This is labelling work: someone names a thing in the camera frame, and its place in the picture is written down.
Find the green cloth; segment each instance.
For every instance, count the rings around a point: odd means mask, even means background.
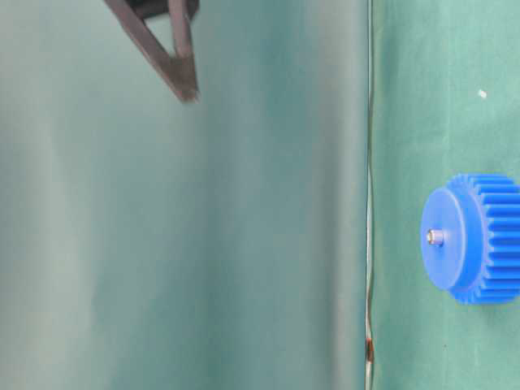
[[[1,3],[0,389],[361,388],[365,0],[202,1],[195,106],[102,0]]]
[[[459,305],[428,279],[418,230],[428,194],[457,173],[520,180],[520,2],[373,12],[374,389],[516,388],[520,300]]]

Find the teal curtain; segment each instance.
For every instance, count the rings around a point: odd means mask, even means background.
[[[520,180],[520,3],[374,1],[374,389],[518,386],[520,302],[463,306],[423,268],[428,194]]]
[[[201,2],[196,106],[102,1],[0,18],[0,388],[361,388],[366,2]]]

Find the gear teeth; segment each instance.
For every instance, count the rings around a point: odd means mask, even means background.
[[[484,278],[480,288],[482,289],[520,289],[520,279],[487,279]]]
[[[466,304],[512,301],[520,295],[520,186],[503,175],[457,175],[449,187],[466,187],[482,207],[487,225],[487,256],[480,281],[451,291]]]
[[[514,184],[477,184],[478,195],[485,193],[520,193],[520,186]]]
[[[502,175],[468,175],[467,177],[473,187],[479,185],[514,184],[509,177]]]

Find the plastic gear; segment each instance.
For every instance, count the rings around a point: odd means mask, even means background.
[[[512,301],[520,294],[520,187],[504,175],[454,176],[424,206],[421,248],[432,282],[459,302]]]

